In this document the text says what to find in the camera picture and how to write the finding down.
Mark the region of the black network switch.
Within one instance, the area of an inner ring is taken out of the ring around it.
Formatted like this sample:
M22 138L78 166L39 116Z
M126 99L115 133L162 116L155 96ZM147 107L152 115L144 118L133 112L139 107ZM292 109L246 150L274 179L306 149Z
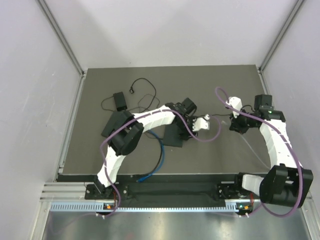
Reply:
M109 137L114 131L119 129L133 118L133 115L128 111L114 112L102 130L101 136L104 138Z
M179 127L176 123L166 125L163 135L163 144L169 147L182 148L184 141L187 141L191 135L186 128Z

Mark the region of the black power adapter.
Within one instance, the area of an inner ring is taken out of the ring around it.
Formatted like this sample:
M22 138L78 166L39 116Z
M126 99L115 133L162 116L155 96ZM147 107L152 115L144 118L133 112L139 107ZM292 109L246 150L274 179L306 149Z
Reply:
M125 99L125 95L122 91L114 93L113 100L114 100L115 108L118 112L127 110L128 108L127 102Z

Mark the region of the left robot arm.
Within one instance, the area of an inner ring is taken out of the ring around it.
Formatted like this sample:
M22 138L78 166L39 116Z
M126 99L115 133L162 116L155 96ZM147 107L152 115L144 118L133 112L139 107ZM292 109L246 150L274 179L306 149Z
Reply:
M188 140L202 129L201 117L194 116L195 103L186 98L182 102L167 103L154 110L130 113L114 112L101 135L105 140L100 145L102 167L93 180L98 195L109 198L116 189L115 183L125 157L137 147L141 136L154 128L174 125L180 140Z

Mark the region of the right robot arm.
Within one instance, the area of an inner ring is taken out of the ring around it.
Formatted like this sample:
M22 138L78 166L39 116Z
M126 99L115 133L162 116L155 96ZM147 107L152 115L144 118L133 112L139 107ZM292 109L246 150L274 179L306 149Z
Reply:
M242 100L235 96L228 97L224 104L232 110L229 129L240 134L250 128L259 129L270 161L270 170L264 177L240 173L233 185L234 194L245 198L254 193L264 204L301 208L314 176L310 169L302 167L295 155L287 135L285 116L274 109L272 96L256 95L252 112L246 112Z

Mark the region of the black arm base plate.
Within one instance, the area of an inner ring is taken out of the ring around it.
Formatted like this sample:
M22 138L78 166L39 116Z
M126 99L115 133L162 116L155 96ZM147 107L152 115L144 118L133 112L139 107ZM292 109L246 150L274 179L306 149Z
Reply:
M227 174L155 174L142 179L140 175L120 174L115 186L122 201L138 197L162 198L181 196L183 200L199 197L201 200L218 202L235 198L248 198L251 192L242 188L244 173Z

